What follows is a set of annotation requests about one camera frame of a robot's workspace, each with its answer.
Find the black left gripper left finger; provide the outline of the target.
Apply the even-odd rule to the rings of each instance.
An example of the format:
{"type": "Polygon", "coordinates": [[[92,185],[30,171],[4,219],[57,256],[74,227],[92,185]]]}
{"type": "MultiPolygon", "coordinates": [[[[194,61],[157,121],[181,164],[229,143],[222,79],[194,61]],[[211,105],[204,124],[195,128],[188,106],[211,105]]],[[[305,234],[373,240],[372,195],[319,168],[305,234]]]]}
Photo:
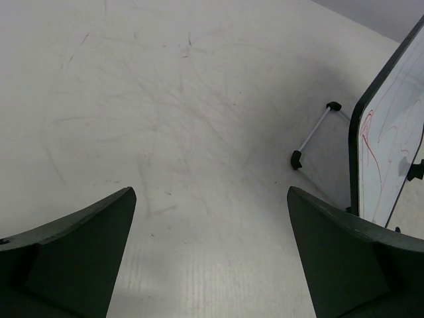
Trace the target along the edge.
{"type": "Polygon", "coordinates": [[[136,206],[125,187],[1,239],[2,317],[105,317],[136,206]]]}

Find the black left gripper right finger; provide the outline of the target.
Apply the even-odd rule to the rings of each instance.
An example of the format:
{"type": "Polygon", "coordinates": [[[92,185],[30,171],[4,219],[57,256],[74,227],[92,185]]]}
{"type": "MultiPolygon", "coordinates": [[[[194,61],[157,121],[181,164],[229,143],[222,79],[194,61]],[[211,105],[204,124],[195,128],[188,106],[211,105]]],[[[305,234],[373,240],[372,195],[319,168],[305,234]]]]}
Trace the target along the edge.
{"type": "Polygon", "coordinates": [[[317,317],[423,316],[423,240],[298,187],[289,188],[287,203],[317,317]]]}

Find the small black-framed whiteboard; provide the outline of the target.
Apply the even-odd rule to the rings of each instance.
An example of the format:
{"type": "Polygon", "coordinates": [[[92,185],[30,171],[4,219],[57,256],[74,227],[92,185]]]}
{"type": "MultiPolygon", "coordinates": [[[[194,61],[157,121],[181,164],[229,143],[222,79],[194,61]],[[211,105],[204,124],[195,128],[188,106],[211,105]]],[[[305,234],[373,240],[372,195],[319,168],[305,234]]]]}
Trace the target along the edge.
{"type": "Polygon", "coordinates": [[[355,105],[348,130],[350,207],[386,227],[406,181],[423,178],[423,21],[355,105]]]}

